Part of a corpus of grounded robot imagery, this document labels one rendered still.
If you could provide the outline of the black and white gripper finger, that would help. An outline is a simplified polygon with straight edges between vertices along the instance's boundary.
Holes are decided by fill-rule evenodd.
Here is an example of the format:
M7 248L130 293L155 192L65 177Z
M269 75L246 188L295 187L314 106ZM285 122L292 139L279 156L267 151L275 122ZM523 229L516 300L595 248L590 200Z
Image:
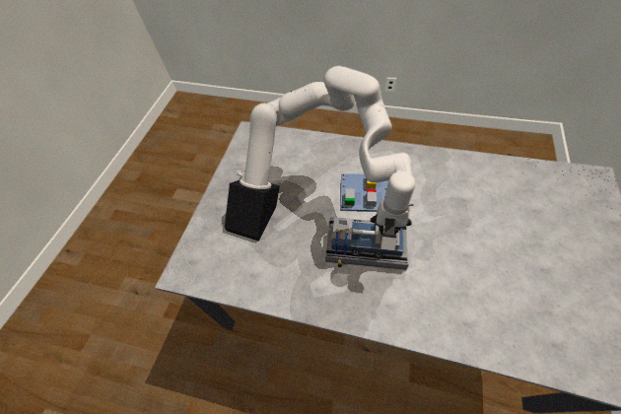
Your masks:
M411 226L411 225L412 225L412 221L408 218L408 223L407 223L406 226ZM396 233L398 233L398 231L400 231L400 229L405 228L405 227L394 227L394 234L396 235Z
M371 222L372 222L372 223L374 223L374 224L376 224L377 226L379 226L379 232L380 232L380 234L382 235L382 233L383 233L383 227L384 227L384 226L381 226L381 225L378 225L378 224L377 224L377 215L378 215L378 214L374 215L374 217L372 217L372 218L371 218Z

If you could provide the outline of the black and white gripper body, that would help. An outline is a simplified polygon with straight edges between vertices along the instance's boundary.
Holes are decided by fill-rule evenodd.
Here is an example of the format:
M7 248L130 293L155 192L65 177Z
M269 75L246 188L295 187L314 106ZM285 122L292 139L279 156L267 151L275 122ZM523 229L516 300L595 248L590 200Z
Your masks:
M406 210L405 213L403 213L401 215L393 215L392 216L392 214L388 213L384 209L384 207L383 207L383 200L379 204L379 208L377 210L377 214L378 214L378 216L377 216L377 224L381 225L381 226L384 226L385 218L388 218L388 219L395 219L395 227L405 227L407 225L407 223L408 223L410 207L409 207L409 209Z

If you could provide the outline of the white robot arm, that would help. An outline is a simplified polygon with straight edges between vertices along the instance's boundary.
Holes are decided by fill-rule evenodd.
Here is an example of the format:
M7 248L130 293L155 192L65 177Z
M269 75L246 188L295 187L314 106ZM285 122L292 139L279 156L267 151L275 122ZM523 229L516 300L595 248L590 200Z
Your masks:
M410 200L416 183L409 156L398 153L371 158L369 154L369 150L384 139L392 128L381 99L380 84L374 77L335 66L325 73L324 83L310 83L280 99L261 103L251 112L245 172L237 171L237 175L241 176L240 184L255 189L271 187L268 178L276 121L278 125L283 124L321 105L345 111L356 102L366 132L359 156L367 181L376 183L388 180L383 201L383 207L388 213L401 215L414 205Z

